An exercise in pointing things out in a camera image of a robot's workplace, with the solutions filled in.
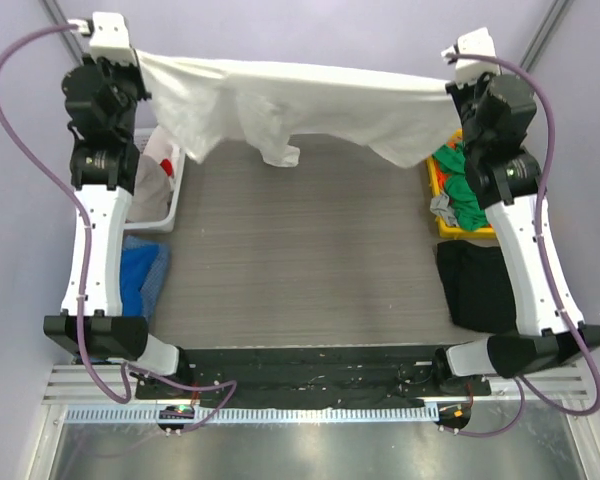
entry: white laundry basket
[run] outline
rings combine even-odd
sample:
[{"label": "white laundry basket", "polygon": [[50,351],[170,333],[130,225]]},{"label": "white laundry basket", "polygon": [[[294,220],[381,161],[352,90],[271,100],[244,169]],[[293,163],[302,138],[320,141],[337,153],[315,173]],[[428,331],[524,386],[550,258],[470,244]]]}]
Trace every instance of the white laundry basket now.
[{"label": "white laundry basket", "polygon": [[[135,144],[138,147],[138,150],[140,150],[140,153],[144,151],[144,147],[149,141],[149,137],[151,137],[153,130],[153,128],[138,128],[136,130]],[[169,160],[171,160],[171,165],[173,166],[173,178],[169,179],[173,191],[169,213],[164,219],[157,222],[126,223],[124,226],[125,231],[166,233],[173,230],[173,226],[176,222],[176,210],[178,209],[178,199],[180,197],[186,155],[180,147],[173,145]]]}]

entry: table surface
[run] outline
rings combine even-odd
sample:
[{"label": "table surface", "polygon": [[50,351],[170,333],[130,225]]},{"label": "table surface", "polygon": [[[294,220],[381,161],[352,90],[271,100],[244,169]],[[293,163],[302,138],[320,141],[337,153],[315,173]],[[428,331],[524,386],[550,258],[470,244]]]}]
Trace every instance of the table surface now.
[{"label": "table surface", "polygon": [[295,168],[226,142],[188,161],[152,329],[185,348],[459,343],[434,261],[424,163],[322,135]]}]

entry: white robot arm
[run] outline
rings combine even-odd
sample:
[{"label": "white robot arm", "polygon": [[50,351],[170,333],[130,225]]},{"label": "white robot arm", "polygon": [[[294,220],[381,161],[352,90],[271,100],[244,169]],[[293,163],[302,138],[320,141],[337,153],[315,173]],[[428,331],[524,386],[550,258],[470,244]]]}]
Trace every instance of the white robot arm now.
[{"label": "white robot arm", "polygon": [[[135,50],[129,44],[122,15],[95,13],[92,21],[74,23],[79,33],[90,37],[91,54],[62,82],[65,106],[72,118],[69,129],[75,139],[71,183],[91,219],[90,274],[84,302],[88,351],[94,358],[128,361],[177,383],[190,384],[184,351],[150,335],[143,317],[122,316],[122,237],[139,158],[133,143],[135,113],[138,101],[149,96]],[[45,317],[44,323],[45,334],[74,354],[78,353],[76,298],[85,246],[79,215],[76,212],[71,277],[62,311]],[[178,393],[160,386],[167,397]]]},{"label": "white robot arm", "polygon": [[[458,39],[442,52],[495,57],[486,28]],[[465,141],[466,175],[496,232],[513,288],[517,332],[456,345],[441,356],[447,374],[493,374],[510,378],[573,361],[579,350],[553,299],[536,244],[534,217],[538,162],[522,146],[536,112],[533,91],[497,65],[460,59],[455,82],[447,85],[456,104]],[[590,348],[600,345],[600,327],[585,325],[562,273],[555,250],[547,201],[542,205],[543,236],[564,308]]]}]

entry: gray wall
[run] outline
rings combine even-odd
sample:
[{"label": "gray wall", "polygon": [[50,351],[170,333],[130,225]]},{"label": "gray wall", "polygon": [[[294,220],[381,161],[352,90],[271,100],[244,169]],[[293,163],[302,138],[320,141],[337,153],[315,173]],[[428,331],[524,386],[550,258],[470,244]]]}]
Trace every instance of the gray wall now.
[{"label": "gray wall", "polygon": [[[600,324],[600,1],[574,2],[534,75],[557,117],[549,181],[556,248],[585,319]],[[542,113],[534,123],[528,146],[541,157]],[[600,366],[600,350],[595,357]],[[593,423],[600,433],[600,415]]]},{"label": "gray wall", "polygon": [[[0,51],[47,23],[37,2],[0,1]],[[71,65],[57,38],[42,40],[14,57],[0,89],[16,130],[65,178],[60,81]],[[42,317],[59,311],[73,246],[72,209],[56,190],[0,127],[0,480],[22,478],[50,366],[66,358],[42,334]]]},{"label": "gray wall", "polygon": [[[520,59],[551,0],[60,0],[67,17],[122,13],[133,45],[163,55],[269,60],[450,78],[440,51],[488,26]],[[149,109],[138,126],[155,125]]]}]

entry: white cloth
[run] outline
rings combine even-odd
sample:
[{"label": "white cloth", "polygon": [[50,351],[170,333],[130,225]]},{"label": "white cloth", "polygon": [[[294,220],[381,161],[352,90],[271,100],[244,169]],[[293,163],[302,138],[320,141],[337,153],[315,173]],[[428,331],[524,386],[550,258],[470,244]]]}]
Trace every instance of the white cloth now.
[{"label": "white cloth", "polygon": [[162,167],[149,155],[140,155],[133,200],[127,221],[158,222],[167,218],[171,185]]},{"label": "white cloth", "polygon": [[149,136],[149,140],[147,140],[147,144],[144,146],[142,154],[149,155],[158,164],[165,158],[171,158],[171,155],[173,154],[173,145],[169,140],[169,135],[160,125],[151,132],[151,136]]},{"label": "white cloth", "polygon": [[410,167],[460,126],[444,80],[137,54],[158,123],[197,162],[228,138],[246,140],[270,165],[292,167],[299,151],[289,136],[326,133]]}]

